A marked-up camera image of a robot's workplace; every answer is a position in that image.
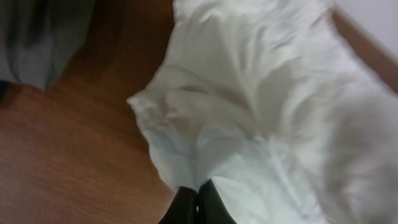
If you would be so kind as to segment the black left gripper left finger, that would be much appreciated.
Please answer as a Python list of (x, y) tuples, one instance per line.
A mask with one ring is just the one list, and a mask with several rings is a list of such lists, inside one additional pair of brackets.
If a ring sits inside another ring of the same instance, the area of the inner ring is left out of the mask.
[(197, 193), (180, 187), (159, 224), (195, 224), (197, 216)]

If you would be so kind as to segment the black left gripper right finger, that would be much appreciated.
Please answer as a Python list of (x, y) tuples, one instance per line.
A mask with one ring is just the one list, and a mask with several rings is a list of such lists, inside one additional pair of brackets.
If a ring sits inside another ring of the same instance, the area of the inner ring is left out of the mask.
[(236, 224), (228, 213), (212, 180), (200, 187), (197, 206), (197, 223), (199, 224)]

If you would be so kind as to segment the white polo shirt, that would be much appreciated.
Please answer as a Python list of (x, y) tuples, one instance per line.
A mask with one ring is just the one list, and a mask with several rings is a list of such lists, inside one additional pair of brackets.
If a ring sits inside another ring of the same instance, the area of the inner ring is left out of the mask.
[(323, 1), (174, 1), (128, 100), (171, 188), (215, 184), (238, 223), (396, 223), (397, 95)]

